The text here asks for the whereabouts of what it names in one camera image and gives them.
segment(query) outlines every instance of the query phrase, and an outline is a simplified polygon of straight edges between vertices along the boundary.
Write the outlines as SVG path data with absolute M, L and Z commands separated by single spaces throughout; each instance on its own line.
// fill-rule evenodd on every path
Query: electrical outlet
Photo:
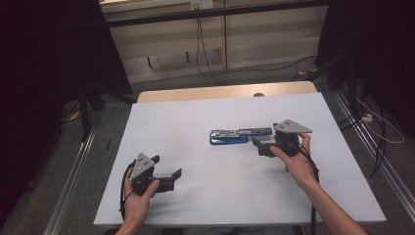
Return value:
M 201 5 L 202 5 L 202 9 L 212 9 L 213 0 L 202 0 Z
M 362 120 L 365 121 L 365 122 L 369 122 L 370 123 L 372 121 L 372 115 L 370 115 L 370 114 L 363 114 Z
M 190 1 L 190 10 L 196 11 L 202 9 L 202 4 L 200 0 Z

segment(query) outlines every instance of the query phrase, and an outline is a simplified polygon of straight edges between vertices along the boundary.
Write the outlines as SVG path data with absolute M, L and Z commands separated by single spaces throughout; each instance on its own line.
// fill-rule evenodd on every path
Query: human arm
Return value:
M 310 136 L 302 133 L 300 137 L 301 147 L 309 154 Z M 332 234 L 368 234 L 320 186 L 306 156 L 298 153 L 294 157 L 289 157 L 278 147 L 271 147 L 270 151 L 284 162 L 290 175 L 305 192 Z
M 125 177 L 124 195 L 129 195 L 134 191 L 130 182 L 132 169 L 127 172 Z M 155 195 L 159 185 L 160 182 L 154 180 L 143 196 L 132 193 L 125 199 L 125 222 L 117 231 L 117 235 L 135 234 L 143 226 L 149 211 L 150 199 Z

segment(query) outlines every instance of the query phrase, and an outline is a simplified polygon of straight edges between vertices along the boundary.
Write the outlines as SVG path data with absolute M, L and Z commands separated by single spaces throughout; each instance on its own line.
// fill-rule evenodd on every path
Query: silver bracket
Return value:
M 274 124 L 274 129 L 276 131 L 284 132 L 284 133 L 311 133 L 312 130 L 292 121 L 290 119 L 286 119 L 283 122 Z
M 135 161 L 134 169 L 131 173 L 131 178 L 135 178 L 138 175 L 146 172 L 147 169 L 151 168 L 156 163 L 149 159 L 144 154 L 140 153 L 137 157 L 137 161 Z

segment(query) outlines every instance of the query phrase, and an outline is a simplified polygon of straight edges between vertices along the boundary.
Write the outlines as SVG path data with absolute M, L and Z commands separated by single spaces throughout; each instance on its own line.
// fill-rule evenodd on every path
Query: wire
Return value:
M 299 67 L 298 67 L 299 62 L 302 62 L 302 61 L 304 61 L 306 59 L 316 58 L 317 57 L 317 56 L 302 57 L 302 58 L 299 58 L 295 63 L 289 64 L 287 66 L 283 66 L 283 67 L 280 67 L 280 68 L 274 68 L 274 69 L 225 70 L 225 71 L 220 71 L 220 72 L 217 72 L 217 73 L 213 73 L 211 71 L 210 65 L 208 63 L 208 57 L 207 57 L 207 52 L 206 52 L 206 48 L 205 48 L 205 42 L 204 42 L 204 36 L 203 36 L 201 19 L 197 18 L 196 20 L 197 20 L 197 23 L 198 23 L 198 51 L 197 51 L 197 56 L 196 56 L 196 65 L 198 67 L 198 71 L 203 76 L 212 76 L 218 83 L 223 84 L 223 85 L 228 85 L 228 84 L 225 84 L 222 81 L 219 81 L 216 78 L 218 75 L 222 75 L 222 74 L 226 74 L 226 73 L 230 73 L 230 72 L 239 72 L 239 71 L 279 71 L 279 70 L 283 70 L 283 69 L 286 69 L 286 68 L 289 68 L 289 67 L 292 67 L 292 66 L 297 66 L 297 72 L 296 72 L 296 74 L 297 74 L 298 71 L 299 71 Z M 199 65 L 200 41 L 202 41 L 202 46 L 204 48 L 205 60 L 207 62 L 207 68 L 208 68 L 209 73 L 202 72 L 201 71 L 201 68 L 200 68 L 200 65 Z
M 383 119 L 382 117 L 379 117 L 375 112 L 373 112 L 371 109 L 369 109 L 365 104 L 363 104 L 363 102 L 361 102 L 359 99 L 357 99 L 357 101 L 364 107 L 364 108 L 366 108 L 370 113 L 372 113 L 374 116 L 376 116 L 377 118 L 379 118 L 380 120 L 382 120 L 382 121 L 384 121 L 386 124 L 388 124 L 391 128 L 393 128 L 394 129 L 394 131 L 396 131 L 396 133 L 398 133 L 399 135 L 400 135 L 400 137 L 401 137 L 401 140 L 400 141 L 391 141 L 391 140 L 389 140 L 389 139 L 387 139 L 387 138 L 385 138 L 385 137 L 383 137 L 383 136 L 381 136 L 380 134 L 378 134 L 376 131 L 374 131 L 369 125 L 368 125 L 368 123 L 367 123 L 367 121 L 366 121 L 366 125 L 367 125 L 367 127 L 368 127 L 368 129 L 369 130 L 371 130 L 375 135 L 377 135 L 379 138 L 381 138 L 381 139 L 384 139 L 384 140 L 386 140 L 386 141 L 388 141 L 388 142 L 390 142 L 390 143 L 393 143 L 393 144 L 400 144 L 400 143 L 403 143 L 403 141 L 405 141 L 405 137 L 403 137 L 403 135 L 402 135 L 402 133 L 400 133 L 400 131 L 399 130 L 397 130 L 392 124 L 390 124 L 387 120 L 385 120 L 385 119 Z
M 292 146 L 296 150 L 298 150 L 299 153 L 303 154 L 308 159 L 308 161 L 310 162 L 311 167 L 312 167 L 314 178 L 317 181 L 317 183 L 320 183 L 320 177 L 318 175 L 319 170 L 318 170 L 315 162 L 312 160 L 308 150 L 300 143 L 298 143 L 298 145 L 295 146 L 294 143 L 291 143 L 291 142 L 285 140 L 284 138 L 281 138 L 280 140 L 287 143 L 289 146 Z M 311 223 L 310 223 L 310 233 L 311 233 L 311 235 L 315 235 L 316 212 L 317 212 L 317 210 L 316 210 L 315 206 L 311 205 Z
M 127 177 L 128 171 L 134 166 L 135 166 L 135 160 L 131 164 L 128 165 L 128 167 L 126 168 L 124 172 L 124 175 L 122 176 L 121 189 L 119 193 L 119 211 L 121 212 L 121 216 L 123 220 L 125 220 L 125 201 L 127 200 L 128 196 L 130 196 L 132 193 L 131 192 L 126 197 L 124 197 L 124 182 L 125 182 L 125 178 Z
M 376 100 L 376 103 L 378 104 L 379 107 L 379 111 L 380 111 L 380 115 L 381 117 L 384 116 L 384 112 L 382 110 L 382 107 L 379 105 L 378 100 Z M 377 123 L 381 126 L 382 128 L 382 136 L 385 136 L 386 134 L 386 127 L 385 127 L 385 123 L 384 122 L 380 122 L 377 118 L 376 118 Z M 376 148 L 376 154 L 375 154 L 375 165 L 373 167 L 372 173 L 369 175 L 369 179 L 372 181 L 373 176 L 376 174 L 376 172 L 379 170 L 379 168 L 382 165 L 382 162 L 385 159 L 385 152 L 387 150 L 387 145 L 384 139 L 381 139 L 378 143 L 378 147 Z
M 224 82 L 219 81 L 216 78 L 216 76 L 213 74 L 213 72 L 211 72 L 210 65 L 208 64 L 208 56 L 207 56 L 207 50 L 205 48 L 204 35 L 202 33 L 202 23 L 201 23 L 201 19 L 197 18 L 196 21 L 198 23 L 198 53 L 197 53 L 197 56 L 196 56 L 196 64 L 198 66 L 198 70 L 199 70 L 199 72 L 202 75 L 205 75 L 204 73 L 202 73 L 201 68 L 199 67 L 199 42 L 201 41 L 200 39 L 202 39 L 202 45 L 204 47 L 204 54 L 205 54 L 205 60 L 207 62 L 207 69 L 208 69 L 208 71 L 210 72 L 211 76 L 213 76 L 214 80 L 217 81 L 217 83 L 222 84 L 222 85 L 228 85 L 228 84 L 226 84 Z

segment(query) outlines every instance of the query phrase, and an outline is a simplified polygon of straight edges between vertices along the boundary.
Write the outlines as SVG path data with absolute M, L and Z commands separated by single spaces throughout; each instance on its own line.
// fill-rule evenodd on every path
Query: table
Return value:
M 308 87 L 302 91 L 306 94 L 299 94 L 299 87 Z M 281 94 L 278 88 L 282 93 L 295 94 L 272 96 Z M 206 88 L 208 91 L 229 89 L 228 93 L 211 93 L 212 99 L 208 99 L 209 92 L 204 94 L 200 89 L 140 95 L 139 103 L 131 110 L 94 224 L 122 223 L 117 211 L 120 180 L 126 166 L 139 152 L 149 157 L 161 156 L 155 176 L 168 176 L 183 168 L 175 190 L 158 194 L 152 200 L 146 220 L 149 226 L 308 223 L 311 203 L 282 162 L 258 156 L 251 143 L 231 146 L 208 143 L 212 129 L 271 127 L 273 122 L 285 118 L 313 130 L 311 151 L 320 169 L 321 184 L 338 204 L 357 221 L 385 220 L 323 97 L 312 84 Z M 253 98 L 253 92 L 267 96 Z M 243 97 L 235 98 L 237 93 Z

